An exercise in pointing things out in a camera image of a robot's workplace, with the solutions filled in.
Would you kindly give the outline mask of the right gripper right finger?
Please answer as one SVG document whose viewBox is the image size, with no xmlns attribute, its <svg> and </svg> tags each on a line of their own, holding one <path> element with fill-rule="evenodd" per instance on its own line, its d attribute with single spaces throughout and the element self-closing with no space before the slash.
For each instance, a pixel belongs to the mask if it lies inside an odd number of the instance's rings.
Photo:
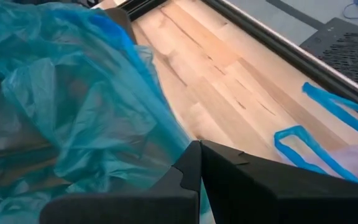
<svg viewBox="0 0 358 224">
<path fill-rule="evenodd" d="M 216 224 L 358 224 L 358 183 L 202 141 Z"/>
</svg>

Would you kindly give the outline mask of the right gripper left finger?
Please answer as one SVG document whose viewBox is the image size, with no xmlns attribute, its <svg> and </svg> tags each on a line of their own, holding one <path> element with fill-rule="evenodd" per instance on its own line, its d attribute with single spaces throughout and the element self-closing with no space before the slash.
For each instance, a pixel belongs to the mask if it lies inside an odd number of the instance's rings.
<svg viewBox="0 0 358 224">
<path fill-rule="evenodd" d="M 199 224 L 200 197 L 201 144 L 192 141 L 148 190 L 60 197 L 39 224 Z"/>
</svg>

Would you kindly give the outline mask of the pink translucent plastic bag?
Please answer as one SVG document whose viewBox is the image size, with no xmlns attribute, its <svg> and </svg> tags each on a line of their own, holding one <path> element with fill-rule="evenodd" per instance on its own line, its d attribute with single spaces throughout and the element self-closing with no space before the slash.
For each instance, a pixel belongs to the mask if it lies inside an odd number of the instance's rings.
<svg viewBox="0 0 358 224">
<path fill-rule="evenodd" d="M 357 103 L 316 88 L 308 82 L 304 83 L 302 91 L 336 118 L 345 122 L 358 132 Z M 303 158 L 301 154 L 297 153 L 294 149 L 283 144 L 282 139 L 289 136 L 295 136 L 304 142 L 314 153 L 314 156 Z M 273 143 L 282 155 L 284 161 L 290 165 L 320 174 L 332 175 L 358 182 L 358 145 L 342 149 L 338 152 L 329 153 L 300 125 L 276 132 L 273 135 Z"/>
</svg>

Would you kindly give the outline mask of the teal plastic trash bag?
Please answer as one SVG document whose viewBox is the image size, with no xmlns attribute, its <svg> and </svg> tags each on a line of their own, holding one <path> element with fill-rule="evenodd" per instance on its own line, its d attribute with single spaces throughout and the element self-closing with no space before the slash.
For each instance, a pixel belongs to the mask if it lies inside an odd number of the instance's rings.
<svg viewBox="0 0 358 224">
<path fill-rule="evenodd" d="M 74 194 L 148 190 L 190 139 L 149 48 L 100 9 L 0 0 L 0 224 Z"/>
</svg>

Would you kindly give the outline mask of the black perforated metal panel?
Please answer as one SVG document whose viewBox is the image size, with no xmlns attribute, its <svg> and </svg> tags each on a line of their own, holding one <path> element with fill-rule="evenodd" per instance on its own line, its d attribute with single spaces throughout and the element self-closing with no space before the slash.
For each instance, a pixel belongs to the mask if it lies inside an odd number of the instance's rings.
<svg viewBox="0 0 358 224">
<path fill-rule="evenodd" d="M 335 17 L 300 47 L 358 84 L 358 25 Z"/>
</svg>

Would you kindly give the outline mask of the black aluminium table frame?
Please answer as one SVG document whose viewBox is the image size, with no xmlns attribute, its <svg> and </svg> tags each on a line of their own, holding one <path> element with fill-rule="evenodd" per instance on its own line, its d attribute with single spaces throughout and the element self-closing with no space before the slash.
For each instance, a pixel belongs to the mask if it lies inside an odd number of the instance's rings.
<svg viewBox="0 0 358 224">
<path fill-rule="evenodd" d="M 130 19 L 131 37 L 149 46 L 167 96 L 177 111 L 181 91 L 202 78 L 216 82 L 243 68 L 267 91 L 292 96 L 313 82 L 358 103 L 358 84 L 225 0 L 110 0 Z"/>
</svg>

